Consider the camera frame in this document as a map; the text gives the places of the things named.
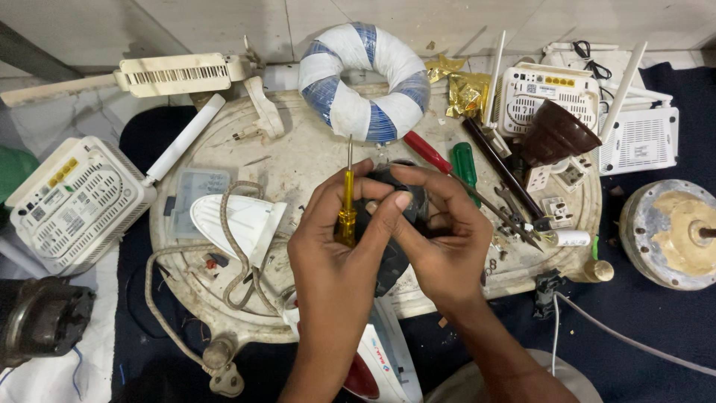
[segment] human hand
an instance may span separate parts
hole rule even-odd
[[[393,186],[364,178],[373,169],[369,159],[353,168],[354,199],[382,200],[356,247],[334,241],[344,170],[316,188],[289,240],[301,340],[282,401],[295,401],[301,395],[312,402],[333,399],[343,385],[373,306],[380,259],[397,218],[412,199],[410,192],[394,191]]]
[[[404,217],[396,221],[392,236],[412,264],[423,293],[448,319],[484,302],[480,276],[493,236],[490,221],[454,178],[399,164],[393,164],[390,173],[404,184],[423,186],[433,210],[428,227],[452,232],[426,239]],[[371,202],[366,209],[377,211],[379,205],[382,203]]]

